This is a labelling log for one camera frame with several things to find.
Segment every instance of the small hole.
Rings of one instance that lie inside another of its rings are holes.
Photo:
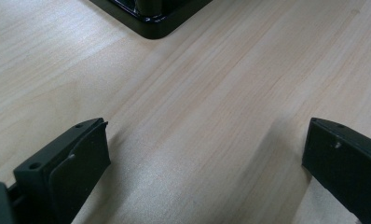
[[[35,163],[33,163],[32,165],[29,166],[29,169],[34,170],[34,169],[39,168],[40,166],[41,166],[40,162],[35,162]]]

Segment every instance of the wood grain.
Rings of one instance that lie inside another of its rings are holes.
[[[371,0],[214,0],[160,40],[0,1],[0,181],[98,117],[113,164],[75,223],[354,223],[301,157],[311,117],[371,137]]]

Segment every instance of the black plastic foot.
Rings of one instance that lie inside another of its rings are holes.
[[[160,39],[212,0],[90,0],[148,39]]]

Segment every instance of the black plastic base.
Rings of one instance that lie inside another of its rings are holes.
[[[139,35],[148,39],[160,39],[170,34],[212,0],[157,0],[152,1],[153,3],[148,2],[151,0],[90,1]],[[141,12],[147,4],[157,3],[159,8],[151,5]]]
[[[312,119],[302,164],[363,224],[371,223],[371,139]]]

